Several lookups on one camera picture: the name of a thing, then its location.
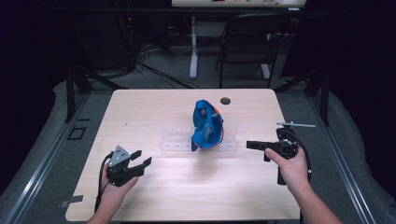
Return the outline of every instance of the chair backrest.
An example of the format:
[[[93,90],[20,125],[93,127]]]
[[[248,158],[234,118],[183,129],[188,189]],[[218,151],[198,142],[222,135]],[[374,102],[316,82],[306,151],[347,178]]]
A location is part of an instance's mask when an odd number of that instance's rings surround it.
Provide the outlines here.
[[[232,17],[226,24],[225,35],[283,34],[290,20],[278,14],[241,14]]]

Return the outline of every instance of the person's right hand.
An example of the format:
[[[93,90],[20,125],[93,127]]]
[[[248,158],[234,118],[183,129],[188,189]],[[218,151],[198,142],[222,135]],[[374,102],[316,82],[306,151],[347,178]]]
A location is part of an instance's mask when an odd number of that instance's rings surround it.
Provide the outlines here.
[[[265,149],[265,154],[270,160],[274,161],[279,166],[280,173],[282,174],[282,177],[288,185],[288,189],[291,193],[309,185],[306,157],[300,146],[298,146],[297,155],[289,160],[281,157],[271,148]]]

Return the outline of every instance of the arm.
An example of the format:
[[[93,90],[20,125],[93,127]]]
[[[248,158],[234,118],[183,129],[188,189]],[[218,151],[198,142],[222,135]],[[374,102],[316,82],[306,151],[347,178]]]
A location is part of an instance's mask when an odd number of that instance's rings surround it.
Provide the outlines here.
[[[294,196],[307,223],[342,223],[330,208],[311,188],[304,151],[299,147],[297,155],[289,160],[279,156],[272,149],[265,149],[268,158],[280,168],[288,189]]]
[[[96,213],[88,220],[87,223],[109,223],[111,218],[119,210],[125,195],[128,191],[136,184],[137,177],[132,178],[126,184],[121,187],[113,186],[108,183],[108,178],[106,177],[107,164],[102,173],[102,200]]]

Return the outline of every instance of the table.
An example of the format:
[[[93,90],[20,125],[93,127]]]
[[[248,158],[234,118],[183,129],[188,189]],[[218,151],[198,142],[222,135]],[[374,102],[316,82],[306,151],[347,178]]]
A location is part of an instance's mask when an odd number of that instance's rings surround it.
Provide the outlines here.
[[[220,99],[227,97],[229,105]],[[166,150],[163,128],[193,128],[192,112],[206,99],[222,115],[224,128],[236,129],[234,150]],[[284,121],[272,90],[120,90],[114,91],[74,196],[69,221],[93,215],[100,164],[111,150],[142,150],[130,162],[152,157],[113,220],[208,221],[298,219],[299,207],[285,186],[276,183],[277,166],[247,140],[271,141]]]
[[[288,7],[289,9],[296,9],[298,7],[304,7],[305,0],[224,0],[224,1],[212,1],[212,0],[172,0],[172,7]],[[197,51],[197,21],[195,17],[191,18],[191,66],[190,66],[190,79],[197,78],[198,69],[198,51]],[[210,30],[219,29],[224,24],[209,25]],[[261,66],[264,77],[269,77],[270,72],[266,64]]]

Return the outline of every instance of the blue fabric with red trim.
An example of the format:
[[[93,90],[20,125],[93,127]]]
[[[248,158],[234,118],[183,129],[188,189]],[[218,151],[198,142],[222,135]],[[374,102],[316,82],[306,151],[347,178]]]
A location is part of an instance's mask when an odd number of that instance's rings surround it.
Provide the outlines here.
[[[208,149],[223,140],[223,119],[219,111],[208,101],[197,101],[192,115],[195,132],[191,137],[191,150]]]

